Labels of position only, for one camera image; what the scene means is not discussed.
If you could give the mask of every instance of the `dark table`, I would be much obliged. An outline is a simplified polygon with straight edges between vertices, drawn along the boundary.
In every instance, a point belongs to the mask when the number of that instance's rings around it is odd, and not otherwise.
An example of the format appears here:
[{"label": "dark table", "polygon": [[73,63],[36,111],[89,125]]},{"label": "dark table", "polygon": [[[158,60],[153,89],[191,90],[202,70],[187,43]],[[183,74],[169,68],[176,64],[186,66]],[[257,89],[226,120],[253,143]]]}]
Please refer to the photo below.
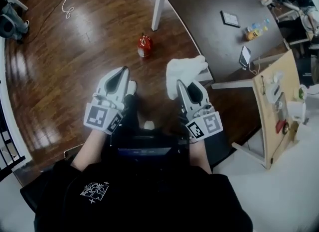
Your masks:
[{"label": "dark table", "polygon": [[[156,0],[152,29],[157,30],[165,0]],[[282,43],[283,37],[267,7],[260,0],[167,0],[188,31],[198,51],[206,57],[214,82],[240,69],[242,47],[256,59]],[[224,25],[221,11],[236,14],[241,27]],[[270,20],[263,36],[247,42],[244,29],[255,22]]]}]

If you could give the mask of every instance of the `wooden board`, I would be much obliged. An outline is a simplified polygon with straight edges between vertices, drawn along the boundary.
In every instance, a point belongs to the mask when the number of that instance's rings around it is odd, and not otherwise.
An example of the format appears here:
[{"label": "wooden board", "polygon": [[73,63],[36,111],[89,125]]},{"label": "wooden board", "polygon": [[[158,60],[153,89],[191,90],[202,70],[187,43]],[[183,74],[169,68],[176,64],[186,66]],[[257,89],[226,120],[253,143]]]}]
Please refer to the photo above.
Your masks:
[{"label": "wooden board", "polygon": [[[259,107],[260,120],[263,129],[267,169],[271,167],[271,159],[273,159],[274,163],[279,158],[294,135],[294,130],[290,130],[285,136],[281,132],[279,134],[276,133],[276,124],[278,121],[277,113],[274,110],[274,105],[268,102],[266,95],[263,95],[262,76],[264,77],[264,84],[267,86],[267,80],[271,80],[277,71],[282,71],[284,73],[284,78],[281,81],[281,88],[285,93],[286,102],[293,101],[294,89],[299,88],[300,82],[295,59],[291,50],[253,78],[253,88]],[[288,119],[288,123],[291,127],[292,120],[290,118]]]}]

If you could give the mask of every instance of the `red fire extinguisher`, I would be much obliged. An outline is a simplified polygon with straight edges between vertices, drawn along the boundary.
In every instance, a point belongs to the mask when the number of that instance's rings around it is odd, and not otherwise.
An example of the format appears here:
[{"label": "red fire extinguisher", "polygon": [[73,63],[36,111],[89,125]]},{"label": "red fire extinguisher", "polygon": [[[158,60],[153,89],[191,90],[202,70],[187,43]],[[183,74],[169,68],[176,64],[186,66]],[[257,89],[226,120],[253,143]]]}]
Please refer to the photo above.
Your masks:
[{"label": "red fire extinguisher", "polygon": [[153,48],[153,41],[150,37],[142,33],[138,43],[138,53],[140,57],[147,57],[151,54]]}]

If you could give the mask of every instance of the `black railing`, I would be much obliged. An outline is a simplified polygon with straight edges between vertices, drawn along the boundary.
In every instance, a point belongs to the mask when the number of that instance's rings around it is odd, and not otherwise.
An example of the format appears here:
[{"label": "black railing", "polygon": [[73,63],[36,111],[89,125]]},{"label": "black railing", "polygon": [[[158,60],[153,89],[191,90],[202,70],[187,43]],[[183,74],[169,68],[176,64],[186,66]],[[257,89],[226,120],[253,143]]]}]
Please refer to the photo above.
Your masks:
[{"label": "black railing", "polygon": [[13,167],[25,159],[17,150],[5,122],[0,103],[0,182],[12,173]]}]

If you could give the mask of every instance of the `white towel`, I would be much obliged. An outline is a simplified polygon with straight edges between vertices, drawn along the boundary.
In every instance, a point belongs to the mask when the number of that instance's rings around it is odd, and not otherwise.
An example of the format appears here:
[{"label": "white towel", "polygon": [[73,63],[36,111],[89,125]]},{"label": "white towel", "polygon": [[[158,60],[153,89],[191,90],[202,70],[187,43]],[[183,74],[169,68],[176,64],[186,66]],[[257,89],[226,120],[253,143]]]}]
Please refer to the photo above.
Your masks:
[{"label": "white towel", "polygon": [[188,87],[195,77],[208,67],[205,57],[199,55],[195,58],[172,59],[166,68],[166,88],[171,100],[177,97],[177,80],[180,79]]}]

